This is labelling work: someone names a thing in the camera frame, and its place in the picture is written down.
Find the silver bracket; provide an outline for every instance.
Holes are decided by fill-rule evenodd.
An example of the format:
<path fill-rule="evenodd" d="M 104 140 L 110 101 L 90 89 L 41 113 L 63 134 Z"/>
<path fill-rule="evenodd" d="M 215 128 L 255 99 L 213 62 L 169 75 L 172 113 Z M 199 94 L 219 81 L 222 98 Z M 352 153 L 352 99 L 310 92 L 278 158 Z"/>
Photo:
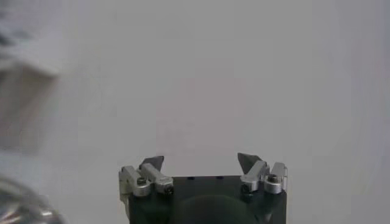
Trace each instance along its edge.
<path fill-rule="evenodd" d="M 271 173 L 264 181 L 264 190 L 270 194 L 287 191 L 287 167 L 284 163 L 275 163 Z"/>
<path fill-rule="evenodd" d="M 119 172 L 119 191 L 121 195 L 133 194 L 144 197 L 151 193 L 151 182 L 143 178 L 132 166 L 124 166 Z"/>
<path fill-rule="evenodd" d="M 149 181 L 155 184 L 156 191 L 161 194 L 173 194 L 173 178 L 163 175 L 152 164 L 145 163 L 141 165 L 141 174 Z"/>
<path fill-rule="evenodd" d="M 240 177 L 243 186 L 246 187 L 247 191 L 254 192 L 258 190 L 259 183 L 264 181 L 265 176 L 269 174 L 269 166 L 267 162 L 258 160 L 250 168 L 247 174 Z"/>

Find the metallic object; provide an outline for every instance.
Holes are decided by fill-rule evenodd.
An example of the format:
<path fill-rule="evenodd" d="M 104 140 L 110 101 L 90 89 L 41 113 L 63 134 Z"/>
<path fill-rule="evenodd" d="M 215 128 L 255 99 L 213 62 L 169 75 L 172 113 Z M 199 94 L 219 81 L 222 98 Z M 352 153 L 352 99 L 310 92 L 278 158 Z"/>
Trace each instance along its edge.
<path fill-rule="evenodd" d="M 247 174 L 240 177 L 244 184 L 244 191 L 257 191 L 259 183 L 264 180 L 267 174 L 269 174 L 269 166 L 266 162 L 258 160 Z"/>
<path fill-rule="evenodd" d="M 173 193 L 173 178 L 163 175 L 152 164 L 141 165 L 141 173 L 144 177 L 155 184 L 156 191 L 161 194 Z"/>
<path fill-rule="evenodd" d="M 258 156 L 239 153 L 243 176 L 169 177 L 164 157 L 119 172 L 121 201 L 131 224 L 285 224 L 287 168 L 272 171 Z M 141 191 L 140 186 L 148 186 Z"/>
<path fill-rule="evenodd" d="M 39 195 L 8 178 L 0 177 L 1 224 L 62 224 L 63 221 Z"/>
<path fill-rule="evenodd" d="M 125 166 L 119 172 L 119 186 L 122 194 L 134 194 L 145 197 L 151 193 L 151 182 L 141 175 L 132 166 Z"/>
<path fill-rule="evenodd" d="M 270 194 L 287 191 L 287 167 L 283 163 L 275 163 L 271 174 L 264 181 L 264 190 Z"/>

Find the white background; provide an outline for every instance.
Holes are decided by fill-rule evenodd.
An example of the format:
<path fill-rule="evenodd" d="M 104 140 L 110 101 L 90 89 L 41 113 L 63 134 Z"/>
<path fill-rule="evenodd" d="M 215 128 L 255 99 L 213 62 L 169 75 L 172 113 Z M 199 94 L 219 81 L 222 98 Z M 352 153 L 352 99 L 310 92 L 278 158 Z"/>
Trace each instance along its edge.
<path fill-rule="evenodd" d="M 68 223 L 127 223 L 121 166 L 158 154 L 168 175 L 240 175 L 246 152 L 288 166 L 289 223 L 388 223 L 386 7 L 62 1 L 64 76 L 0 116 L 0 172 Z"/>

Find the white wall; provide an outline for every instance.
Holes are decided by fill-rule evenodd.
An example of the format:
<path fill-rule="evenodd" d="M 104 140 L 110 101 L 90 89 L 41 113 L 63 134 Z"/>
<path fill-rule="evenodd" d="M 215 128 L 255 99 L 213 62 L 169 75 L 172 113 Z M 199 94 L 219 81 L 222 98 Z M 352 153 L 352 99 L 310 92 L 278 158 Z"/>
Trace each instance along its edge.
<path fill-rule="evenodd" d="M 0 171 L 69 223 L 126 223 L 123 165 L 159 154 L 169 175 L 239 175 L 236 152 L 287 164 L 289 223 L 387 223 L 383 1 L 85 0 L 62 10 L 67 75 L 16 134 L 24 150 L 1 152 Z"/>

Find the blurry object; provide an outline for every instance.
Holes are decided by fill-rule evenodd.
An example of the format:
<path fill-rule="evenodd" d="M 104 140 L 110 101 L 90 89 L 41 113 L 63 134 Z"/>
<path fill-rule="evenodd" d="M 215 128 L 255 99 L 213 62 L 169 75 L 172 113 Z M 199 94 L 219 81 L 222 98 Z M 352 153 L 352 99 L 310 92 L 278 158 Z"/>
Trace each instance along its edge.
<path fill-rule="evenodd" d="M 45 137 L 44 104 L 57 79 L 18 65 L 0 72 L 0 149 L 34 152 Z"/>
<path fill-rule="evenodd" d="M 61 217 L 39 195 L 0 177 L 0 223 L 61 224 Z"/>
<path fill-rule="evenodd" d="M 0 0 L 0 71 L 29 66 L 57 75 L 64 63 L 63 0 Z"/>

